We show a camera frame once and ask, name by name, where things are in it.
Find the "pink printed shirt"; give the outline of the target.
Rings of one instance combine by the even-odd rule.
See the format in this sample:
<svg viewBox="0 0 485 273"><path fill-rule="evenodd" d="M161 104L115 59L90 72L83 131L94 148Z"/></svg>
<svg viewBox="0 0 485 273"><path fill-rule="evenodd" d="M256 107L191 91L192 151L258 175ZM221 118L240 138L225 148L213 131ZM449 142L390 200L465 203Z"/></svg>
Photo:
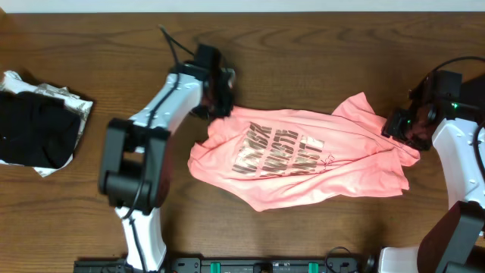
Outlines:
<svg viewBox="0 0 485 273"><path fill-rule="evenodd" d="M191 175L254 210L310 205L334 196L391 197L408 189L417 150L386 138L364 93L326 115L236 107L192 147Z"/></svg>

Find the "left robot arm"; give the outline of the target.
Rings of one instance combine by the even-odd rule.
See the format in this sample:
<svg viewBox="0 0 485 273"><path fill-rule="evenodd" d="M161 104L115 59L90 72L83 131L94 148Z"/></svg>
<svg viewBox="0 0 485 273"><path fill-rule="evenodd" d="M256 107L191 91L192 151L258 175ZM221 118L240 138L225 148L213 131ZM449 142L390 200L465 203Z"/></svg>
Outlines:
<svg viewBox="0 0 485 273"><path fill-rule="evenodd" d="M170 185L171 138L188 115L212 121L230 116L236 73L220 50L200 44L177 62L148 105L127 120L108 123L99 192L121 219L125 259L91 265L90 272L160 272L167 247L161 213Z"/></svg>

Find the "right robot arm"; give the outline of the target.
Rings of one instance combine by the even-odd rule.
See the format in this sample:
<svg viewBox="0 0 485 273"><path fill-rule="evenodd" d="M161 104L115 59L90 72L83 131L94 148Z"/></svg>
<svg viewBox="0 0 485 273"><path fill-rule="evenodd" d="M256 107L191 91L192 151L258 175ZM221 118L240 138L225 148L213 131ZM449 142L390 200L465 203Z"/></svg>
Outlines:
<svg viewBox="0 0 485 273"><path fill-rule="evenodd" d="M484 249L484 78L431 71L382 128L419 151L435 148L449 201L448 212L416 247L381 250L379 272L482 272Z"/></svg>

